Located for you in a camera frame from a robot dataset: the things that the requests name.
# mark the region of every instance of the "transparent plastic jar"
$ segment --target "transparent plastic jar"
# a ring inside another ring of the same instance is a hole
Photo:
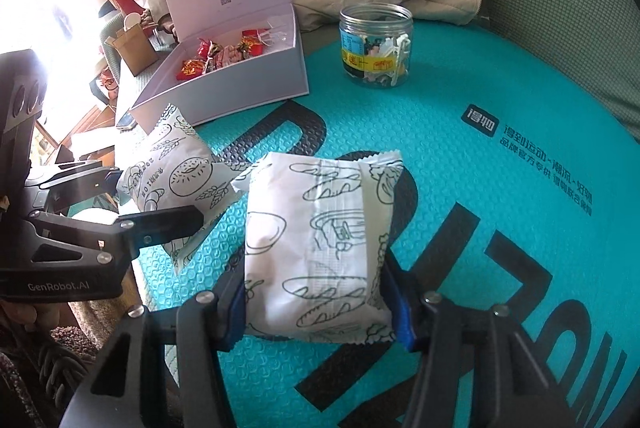
[[[414,17],[393,4],[357,4],[340,11],[342,66],[367,87],[402,85],[409,76]]]

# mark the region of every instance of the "open box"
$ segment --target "open box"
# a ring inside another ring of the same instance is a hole
[[[151,77],[130,112],[149,133],[168,104],[192,125],[239,110],[308,94],[305,61],[291,0],[167,0],[180,43]],[[176,84],[200,40],[236,45],[243,30],[271,28],[261,56]]]

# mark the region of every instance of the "black logo label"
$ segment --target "black logo label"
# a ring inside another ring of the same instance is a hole
[[[462,121],[489,137],[494,136],[495,129],[498,128],[500,122],[498,118],[474,104],[470,104],[466,108],[465,113],[462,114]]]

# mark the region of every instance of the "blue label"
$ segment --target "blue label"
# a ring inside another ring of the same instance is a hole
[[[355,34],[347,33],[340,29],[340,40],[342,41],[342,48],[353,54],[359,54],[364,56],[364,42],[362,38]]]

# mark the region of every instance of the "white paper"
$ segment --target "white paper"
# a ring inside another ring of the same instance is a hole
[[[136,158],[122,173],[117,189],[133,199],[141,212],[193,205],[204,215],[204,225],[197,233],[162,246],[179,273],[216,219],[241,197],[230,183],[247,164],[222,162],[174,105],[162,113],[136,150]]]
[[[380,296],[399,152],[359,161],[269,153],[233,180],[249,192],[247,333],[308,342],[391,339]]]

